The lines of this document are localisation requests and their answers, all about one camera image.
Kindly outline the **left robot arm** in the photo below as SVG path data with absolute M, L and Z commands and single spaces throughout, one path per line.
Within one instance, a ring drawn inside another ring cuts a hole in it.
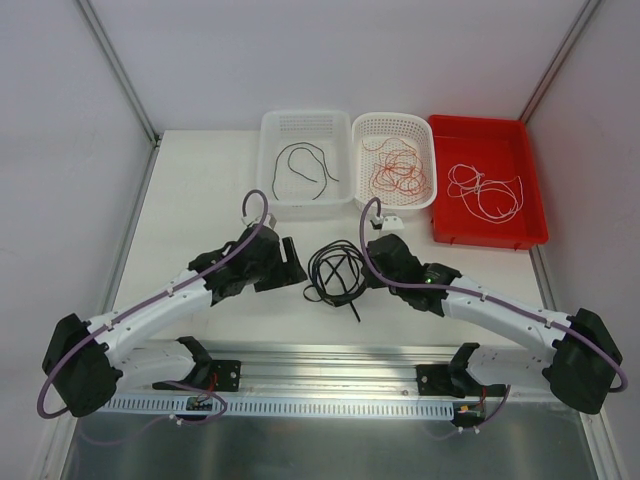
M 82 320 L 59 320 L 42 368 L 65 411 L 90 415 L 117 393 L 151 385 L 207 389 L 215 362 L 192 336 L 156 347 L 145 341 L 190 314 L 251 286 L 264 292 L 306 281 L 295 244 L 252 225 L 236 241 L 198 255 L 163 289 L 136 306 Z

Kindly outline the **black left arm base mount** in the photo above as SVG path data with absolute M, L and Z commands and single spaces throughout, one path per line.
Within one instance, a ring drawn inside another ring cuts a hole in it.
M 183 378 L 176 379 L 177 383 L 209 391 L 239 390 L 242 366 L 239 360 L 213 359 L 192 336 L 179 337 L 176 342 L 188 350 L 188 357 L 195 363 Z

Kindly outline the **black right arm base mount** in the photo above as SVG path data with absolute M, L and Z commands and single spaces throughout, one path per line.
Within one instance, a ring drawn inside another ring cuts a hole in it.
M 448 364 L 420 364 L 415 367 L 419 396 L 449 396 L 463 399 L 470 396 L 503 397 L 505 384 L 482 384 L 468 372 L 471 354 L 480 345 L 464 343 Z

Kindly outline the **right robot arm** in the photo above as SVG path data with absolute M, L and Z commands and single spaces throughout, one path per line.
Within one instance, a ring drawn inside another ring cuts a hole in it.
M 602 318 L 536 308 L 485 288 L 460 271 L 423 263 L 395 234 L 363 241 L 366 281 L 411 308 L 475 324 L 515 343 L 496 350 L 462 344 L 447 366 L 453 395 L 481 386 L 517 385 L 548 391 L 566 406 L 594 415 L 628 380 L 622 354 Z

